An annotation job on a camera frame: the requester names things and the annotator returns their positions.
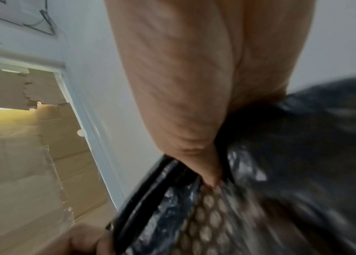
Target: plastic bag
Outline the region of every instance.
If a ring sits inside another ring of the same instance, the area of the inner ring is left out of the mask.
[[[244,109],[215,143],[229,242],[182,254],[356,254],[356,78]],[[164,156],[109,226],[117,254],[173,252],[205,192]]]

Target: hand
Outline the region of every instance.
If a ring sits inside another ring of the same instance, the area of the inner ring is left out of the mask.
[[[85,224],[75,225],[36,255],[114,254],[109,231]]]
[[[154,142],[215,186],[227,115],[283,97],[314,0],[105,0]]]

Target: black plastic bag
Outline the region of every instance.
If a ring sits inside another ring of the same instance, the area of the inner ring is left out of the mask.
[[[224,254],[356,254],[356,78],[244,109],[215,143],[233,226]],[[113,222],[117,254],[169,254],[201,185],[164,156]]]

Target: skin crease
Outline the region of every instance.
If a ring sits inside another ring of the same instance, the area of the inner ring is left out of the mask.
[[[157,147],[218,184],[227,115],[285,95],[314,0],[105,0],[133,95]]]

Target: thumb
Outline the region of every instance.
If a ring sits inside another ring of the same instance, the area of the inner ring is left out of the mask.
[[[214,144],[194,154],[178,155],[175,158],[202,176],[208,186],[216,187],[223,176],[223,168]]]

